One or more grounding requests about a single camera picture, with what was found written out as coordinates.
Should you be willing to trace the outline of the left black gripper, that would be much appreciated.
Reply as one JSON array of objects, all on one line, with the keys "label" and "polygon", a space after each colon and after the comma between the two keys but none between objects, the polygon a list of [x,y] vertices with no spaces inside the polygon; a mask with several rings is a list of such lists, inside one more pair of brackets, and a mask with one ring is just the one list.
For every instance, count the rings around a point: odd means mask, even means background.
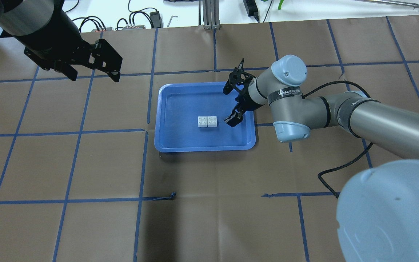
[{"label": "left black gripper", "polygon": [[79,35],[74,37],[24,37],[25,55],[41,69],[62,73],[76,81],[74,65],[106,73],[115,83],[121,78],[123,57],[105,39],[94,44]]}]

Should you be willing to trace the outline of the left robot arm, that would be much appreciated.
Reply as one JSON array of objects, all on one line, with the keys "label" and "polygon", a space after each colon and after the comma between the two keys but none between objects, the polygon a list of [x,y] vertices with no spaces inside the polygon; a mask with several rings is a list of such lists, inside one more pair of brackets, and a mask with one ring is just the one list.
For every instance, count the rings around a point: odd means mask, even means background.
[{"label": "left robot arm", "polygon": [[75,81],[75,65],[121,77],[123,58],[105,40],[90,44],[63,11],[63,0],[0,0],[0,27],[25,46],[24,53],[43,70]]}]

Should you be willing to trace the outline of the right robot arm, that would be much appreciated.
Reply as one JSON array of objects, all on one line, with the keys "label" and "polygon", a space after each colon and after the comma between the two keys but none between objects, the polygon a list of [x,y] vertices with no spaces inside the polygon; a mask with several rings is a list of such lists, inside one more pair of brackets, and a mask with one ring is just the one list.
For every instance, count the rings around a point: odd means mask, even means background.
[{"label": "right robot arm", "polygon": [[367,141],[347,166],[373,146],[398,160],[359,171],[334,190],[321,171],[318,178],[336,198],[336,234],[348,262],[419,262],[419,114],[388,106],[356,83],[337,80],[305,94],[307,66],[295,55],[275,61],[259,76],[233,68],[223,87],[236,92],[236,105],[225,122],[231,127],[244,114],[269,106],[275,136],[282,143],[306,140],[314,130],[336,127]]}]

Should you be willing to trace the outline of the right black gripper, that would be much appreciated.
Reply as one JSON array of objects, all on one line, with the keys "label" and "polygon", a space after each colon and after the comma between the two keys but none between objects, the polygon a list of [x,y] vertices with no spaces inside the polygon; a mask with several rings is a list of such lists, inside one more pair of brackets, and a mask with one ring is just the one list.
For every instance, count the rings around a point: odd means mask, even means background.
[{"label": "right black gripper", "polygon": [[266,96],[258,89],[257,78],[244,71],[244,58],[239,65],[228,75],[228,80],[223,88],[223,94],[228,95],[231,91],[238,93],[235,98],[236,106],[231,114],[224,119],[230,127],[236,127],[242,123],[247,111],[255,111],[266,104]]}]

